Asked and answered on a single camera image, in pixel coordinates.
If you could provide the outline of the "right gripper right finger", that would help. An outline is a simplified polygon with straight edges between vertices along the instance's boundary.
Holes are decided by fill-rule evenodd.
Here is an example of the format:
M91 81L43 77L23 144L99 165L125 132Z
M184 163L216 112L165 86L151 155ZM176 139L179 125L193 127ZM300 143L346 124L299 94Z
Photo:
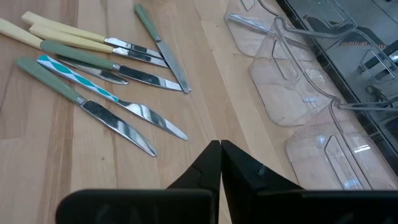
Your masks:
M395 190L306 190L231 141L221 147L233 223L397 223Z

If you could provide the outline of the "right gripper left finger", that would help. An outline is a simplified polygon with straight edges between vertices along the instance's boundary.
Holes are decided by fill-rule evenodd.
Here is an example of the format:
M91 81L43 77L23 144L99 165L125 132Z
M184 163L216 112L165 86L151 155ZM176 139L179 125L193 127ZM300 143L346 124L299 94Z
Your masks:
M207 145L166 189L85 189L66 196L56 223L216 223L221 144Z

